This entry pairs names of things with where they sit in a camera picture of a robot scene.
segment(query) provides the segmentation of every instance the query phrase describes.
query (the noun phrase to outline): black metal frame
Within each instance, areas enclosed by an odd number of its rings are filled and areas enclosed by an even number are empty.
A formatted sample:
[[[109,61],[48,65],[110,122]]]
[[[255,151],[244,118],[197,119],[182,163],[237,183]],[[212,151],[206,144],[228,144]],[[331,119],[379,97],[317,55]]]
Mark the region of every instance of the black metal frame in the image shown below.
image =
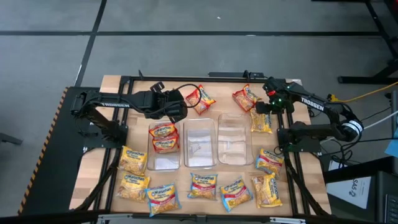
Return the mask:
[[[329,0],[329,1],[341,1],[341,2],[368,2],[368,0]],[[382,37],[386,40],[386,33],[384,29],[378,31],[99,31],[100,23],[104,10],[106,7],[107,0],[101,0],[99,10],[95,19],[92,30],[0,30],[0,36],[10,35],[23,35],[23,36],[89,36],[89,40],[85,49],[85,53],[81,60],[81,67],[76,77],[75,86],[81,86],[83,76],[85,74],[88,61],[90,59],[91,51],[93,50],[94,42],[97,36],[157,36],[157,35],[174,35],[174,36],[291,36],[291,37]],[[380,77],[386,77],[393,71],[398,70],[398,62],[393,61],[390,66],[380,72]],[[341,83],[391,83],[394,78],[387,78],[384,82],[375,80],[374,77],[341,77]]]
[[[345,84],[392,84],[398,82],[398,78],[389,78],[394,72],[398,71],[398,53],[395,50],[393,43],[397,41],[397,37],[390,37],[386,30],[384,29],[381,21],[379,20],[379,16],[375,12],[372,7],[370,0],[312,0],[312,1],[331,1],[331,2],[358,2],[358,3],[365,3],[377,29],[379,30],[380,36],[385,41],[390,53],[392,55],[392,60],[388,61],[388,65],[386,68],[383,68],[380,72],[376,73],[371,77],[349,77],[349,76],[340,76],[338,77],[339,83]],[[391,1],[384,0],[385,5],[389,9],[390,13],[398,23],[398,15],[394,12],[391,8]]]
[[[133,83],[135,80],[142,80],[142,81],[157,81],[157,82],[166,82],[166,81],[175,81],[175,82],[232,82],[232,83],[264,83],[265,79],[263,78],[251,78],[250,73],[247,74],[246,72],[243,73],[246,75],[245,77],[241,78],[220,78],[220,77],[143,77],[142,75],[138,77],[121,77],[121,82],[119,85],[119,91],[118,92],[123,92],[123,88],[125,86],[126,80],[129,81],[129,88],[128,88],[128,93],[132,93],[132,88],[133,88]],[[128,109],[124,109],[123,113],[123,120],[122,124],[126,124],[127,122],[127,113]],[[287,114],[288,116],[288,122],[291,124],[293,122],[292,115]],[[282,113],[277,114],[278,117],[278,123],[279,123],[279,128],[284,128],[284,120],[282,117]],[[90,206],[88,203],[83,203],[83,206],[79,206],[80,208],[83,209],[76,209],[76,210],[71,210],[66,213],[59,213],[59,214],[45,214],[45,215],[32,215],[32,216],[20,216],[20,217],[6,217],[6,218],[0,218],[0,222],[13,222],[13,223],[53,223],[54,220],[61,220],[60,222],[65,222],[65,223],[81,223],[81,222],[95,222],[98,218],[101,218],[102,220],[105,220],[103,215],[109,215],[109,214],[119,214],[119,213],[111,213],[111,202],[112,202],[112,197],[113,197],[113,191],[114,191],[114,186],[115,186],[115,180],[116,180],[116,173],[117,173],[117,168],[114,165],[115,161],[118,161],[118,158],[120,156],[120,149],[116,149],[115,157],[111,163],[111,168],[106,170],[106,175],[104,178],[100,179],[100,182],[105,183],[106,182],[106,177],[109,178],[111,176],[111,180],[109,183],[109,188],[108,188],[108,194],[106,198],[106,205],[104,210],[92,210],[92,211],[86,211],[86,209]],[[281,216],[276,216],[276,217],[270,217],[270,216],[244,216],[244,215],[197,215],[197,214],[158,214],[156,215],[155,219],[168,219],[168,220],[193,220],[197,222],[206,222],[206,221],[212,221],[212,220],[241,220],[241,221],[249,221],[249,222],[269,222],[269,221],[274,221],[278,222],[278,218],[294,218],[294,219],[301,219],[305,220],[306,223],[364,223],[362,221],[356,221],[356,220],[347,220],[347,219],[342,219],[342,218],[337,218],[333,217],[327,213],[325,213],[322,208],[320,208],[319,204],[316,203],[316,201],[313,199],[311,196],[310,192],[305,188],[305,184],[300,180],[303,177],[302,173],[302,168],[301,168],[301,163],[299,160],[296,159],[296,168],[297,168],[297,174],[294,174],[292,172],[292,164],[290,161],[290,156],[288,152],[284,152],[285,156],[285,163],[287,166],[287,182],[289,186],[289,194],[290,194],[290,202],[292,206],[292,216],[291,217],[281,217]],[[107,167],[107,163],[109,163],[108,159],[104,158],[103,165],[102,167],[105,168]],[[299,186],[300,189],[302,189],[302,197],[305,198],[303,200],[303,206],[306,207],[308,202],[312,202],[312,207],[317,214],[320,215],[310,215],[309,212],[308,214],[301,214],[298,211],[297,207],[297,199],[295,196],[295,189],[294,189],[294,181],[296,184]],[[125,215],[126,218],[149,218],[148,213],[126,213],[122,214]]]
[[[215,77],[214,75],[212,77],[144,77],[142,75],[138,77],[121,77],[121,82],[119,85],[119,92],[123,91],[123,86],[126,79],[130,79],[130,85],[129,85],[129,93],[131,93],[131,90],[133,88],[133,83],[135,80],[140,80],[140,81],[157,81],[157,82],[166,82],[166,81],[173,81],[173,82],[233,82],[233,83],[264,83],[265,79],[263,78],[251,78],[250,75],[245,73],[223,73],[224,75],[221,75],[221,73],[218,73],[218,75],[222,77]],[[124,110],[123,113],[123,121],[122,123],[126,122],[127,119],[127,110]],[[288,113],[288,121],[289,124],[293,123],[292,120],[292,114]],[[284,121],[282,118],[282,114],[278,114],[278,123],[279,123],[279,128],[284,127]],[[119,157],[120,151],[117,151],[117,154],[115,156]],[[295,161],[296,161],[296,168],[297,168],[297,173],[298,176],[303,180],[303,171],[301,167],[301,162],[300,162],[300,156],[298,153],[294,154],[295,156]],[[290,159],[289,153],[285,152],[284,153],[285,159]],[[102,167],[106,167],[108,164],[108,160],[104,158],[103,165]],[[111,182],[109,184],[109,189],[108,189],[108,196],[106,199],[106,207],[105,209],[110,209],[111,208],[111,202],[112,202],[112,196],[113,196],[113,190],[114,190],[114,185],[115,185],[115,180],[116,180],[116,175],[113,175],[111,177]],[[290,203],[292,205],[292,214],[296,215],[299,214],[298,206],[297,206],[297,199],[295,197],[295,189],[294,189],[294,180],[291,176],[290,173],[287,172],[287,183],[289,186],[289,195],[290,195]],[[309,205],[304,196],[302,196],[303,199],[303,207],[304,207],[304,212],[305,214],[310,214],[309,210]],[[181,215],[175,215],[175,219],[180,219]]]

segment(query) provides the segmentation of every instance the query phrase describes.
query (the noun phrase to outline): yellow cable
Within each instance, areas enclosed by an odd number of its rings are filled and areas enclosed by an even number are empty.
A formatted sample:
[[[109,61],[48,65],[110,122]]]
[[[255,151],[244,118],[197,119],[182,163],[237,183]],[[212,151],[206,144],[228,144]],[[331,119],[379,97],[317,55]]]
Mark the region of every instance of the yellow cable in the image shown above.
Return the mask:
[[[385,87],[380,88],[380,89],[378,89],[378,90],[374,90],[374,91],[372,91],[372,92],[365,93],[365,94],[363,94],[363,95],[361,95],[361,96],[357,96],[357,97],[352,98],[352,99],[349,99],[349,100],[339,100],[335,95],[331,95],[331,100],[330,100],[330,101],[331,101],[331,102],[349,103],[349,102],[358,100],[358,99],[360,99],[360,98],[362,98],[362,97],[372,95],[373,93],[377,93],[377,92],[379,92],[379,91],[386,90],[386,89],[388,89],[388,88],[390,88],[390,87],[392,87],[392,86],[394,86],[394,85],[396,85],[396,84],[398,84],[398,82],[395,82],[395,83],[393,83],[393,84],[391,84],[391,85],[385,86]]]

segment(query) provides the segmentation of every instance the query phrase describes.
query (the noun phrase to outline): orange warning stripe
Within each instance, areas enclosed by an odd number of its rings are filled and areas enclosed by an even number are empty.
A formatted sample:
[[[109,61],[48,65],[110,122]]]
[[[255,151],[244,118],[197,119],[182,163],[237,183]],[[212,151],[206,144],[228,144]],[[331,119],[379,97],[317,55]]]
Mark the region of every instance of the orange warning stripe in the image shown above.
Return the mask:
[[[34,180],[35,180],[35,178],[36,178],[37,172],[39,171],[39,166],[40,166],[40,164],[42,163],[42,159],[43,159],[43,157],[44,157],[44,153],[45,153],[45,150],[46,150],[46,148],[47,148],[47,144],[48,144],[49,141],[50,141],[51,134],[52,134],[53,128],[54,128],[54,126],[55,126],[55,122],[56,122],[57,119],[58,119],[58,115],[59,115],[59,113],[60,113],[60,110],[61,110],[61,107],[62,107],[62,103],[63,103],[63,100],[65,99],[65,96],[66,96],[66,94],[67,94],[67,91],[68,91],[68,88],[66,87],[65,90],[63,91],[63,94],[62,94],[62,96],[61,96],[60,103],[59,103],[59,105],[58,105],[58,107],[57,107],[57,110],[56,110],[56,112],[55,112],[54,118],[53,118],[53,120],[52,120],[52,122],[51,122],[51,127],[50,127],[50,129],[49,129],[49,133],[48,133],[47,136],[45,137],[45,141],[44,141],[44,144],[43,144],[43,148],[42,148],[42,151],[40,152],[39,159],[37,160],[35,169],[33,170],[32,177],[31,177],[30,180],[29,180],[29,184],[28,184],[28,186],[27,186],[27,188],[26,188],[26,190],[25,190],[24,197],[22,198],[22,202],[21,202],[21,204],[19,205],[18,215],[20,215],[20,214],[22,213],[23,209],[24,209],[24,205],[25,205],[25,203],[26,203],[27,196],[29,195],[29,192],[30,192],[30,190],[31,190],[31,188],[32,188],[32,186],[33,186],[33,182],[34,182]]]

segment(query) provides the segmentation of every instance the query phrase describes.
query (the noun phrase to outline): yellow noodle package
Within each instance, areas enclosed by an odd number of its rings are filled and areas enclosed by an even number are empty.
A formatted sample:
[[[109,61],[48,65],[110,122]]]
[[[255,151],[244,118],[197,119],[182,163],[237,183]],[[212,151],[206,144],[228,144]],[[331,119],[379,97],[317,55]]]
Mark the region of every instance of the yellow noodle package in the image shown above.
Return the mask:
[[[233,184],[220,187],[220,190],[221,200],[223,201],[227,212],[230,212],[234,207],[253,199],[253,194],[243,183],[242,177],[233,182]]]
[[[207,198],[216,200],[217,174],[197,175],[191,173],[191,192],[188,198]]]
[[[127,146],[123,146],[119,163],[120,169],[129,171],[135,175],[144,175],[146,166],[147,154],[145,152],[137,152]]]
[[[149,216],[181,208],[174,183],[145,189],[148,196]]]
[[[139,177],[123,172],[122,182],[116,196],[145,202],[145,189],[148,187],[150,177]]]
[[[258,131],[272,134],[271,116],[269,114],[258,114],[256,109],[250,110],[251,131]]]
[[[257,208],[282,206],[276,185],[275,174],[253,177],[251,180],[256,190]]]
[[[284,158],[282,156],[261,149],[256,159],[256,169],[263,170],[267,174],[275,173],[276,177],[278,177],[283,163]]]

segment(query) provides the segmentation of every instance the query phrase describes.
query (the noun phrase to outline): noodle package label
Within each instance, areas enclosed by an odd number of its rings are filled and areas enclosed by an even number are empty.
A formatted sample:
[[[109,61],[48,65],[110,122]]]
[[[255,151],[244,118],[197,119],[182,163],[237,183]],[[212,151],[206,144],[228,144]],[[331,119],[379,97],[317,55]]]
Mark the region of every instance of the noodle package label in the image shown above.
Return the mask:
[[[119,168],[129,171],[135,175],[144,175],[147,165],[147,154],[138,152],[123,146],[122,156],[120,157]]]
[[[275,180],[275,174],[268,174],[252,178],[256,190],[257,208],[267,208],[282,206],[278,188]]]
[[[249,84],[245,85],[242,90],[233,93],[232,97],[245,112],[248,112],[257,101],[261,100],[250,90]]]
[[[149,133],[153,137],[166,137],[174,132],[176,132],[177,129],[175,128],[173,123],[167,123],[167,124],[158,124],[154,128],[149,130]]]
[[[123,172],[122,181],[116,196],[145,202],[145,189],[148,187],[150,177],[139,177],[128,172]]]
[[[145,189],[148,196],[149,216],[181,208],[174,183]]]
[[[274,173],[278,177],[283,163],[284,158],[282,156],[261,149],[256,159],[256,169],[263,170],[267,174]]]
[[[197,104],[194,109],[195,111],[201,115],[203,112],[205,112],[208,108],[210,108],[210,105],[213,103],[216,103],[215,100],[210,98],[209,95],[205,92],[205,89],[203,88],[202,85],[199,85],[199,90],[194,90],[191,94],[189,94],[185,99],[193,106],[198,103],[199,97],[201,95],[201,100],[199,104]]]
[[[197,175],[191,173],[191,191],[188,198],[207,198],[216,200],[217,174]]]
[[[253,194],[245,186],[242,177],[230,185],[220,187],[221,200],[227,212],[232,211],[238,205],[253,199]]]

